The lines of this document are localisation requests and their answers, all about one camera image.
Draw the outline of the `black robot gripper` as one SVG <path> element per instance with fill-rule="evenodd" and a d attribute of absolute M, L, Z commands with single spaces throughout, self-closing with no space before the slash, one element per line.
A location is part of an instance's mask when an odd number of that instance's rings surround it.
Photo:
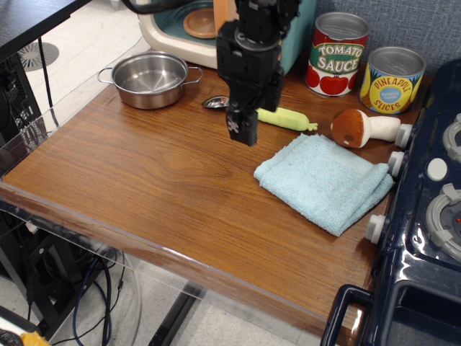
<path fill-rule="evenodd" d="M 237 20 L 226 22 L 218 31 L 218 76 L 226 82 L 230 92 L 226 124 L 233 141 L 255 145 L 256 110 L 274 112 L 278 107 L 284 76 L 279 63 L 279 42 L 278 31 L 270 32 L 265 41 L 250 39 L 240 31 Z"/>

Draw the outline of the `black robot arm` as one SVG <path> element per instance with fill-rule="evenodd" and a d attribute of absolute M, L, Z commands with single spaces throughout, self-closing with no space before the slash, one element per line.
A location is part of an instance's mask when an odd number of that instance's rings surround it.
<path fill-rule="evenodd" d="M 229 88 L 226 124 L 230 138 L 253 146 L 258 114 L 279 104 L 284 69 L 281 42 L 299 15 L 299 1 L 237 1 L 238 19 L 226 22 L 216 41 L 218 76 Z"/>

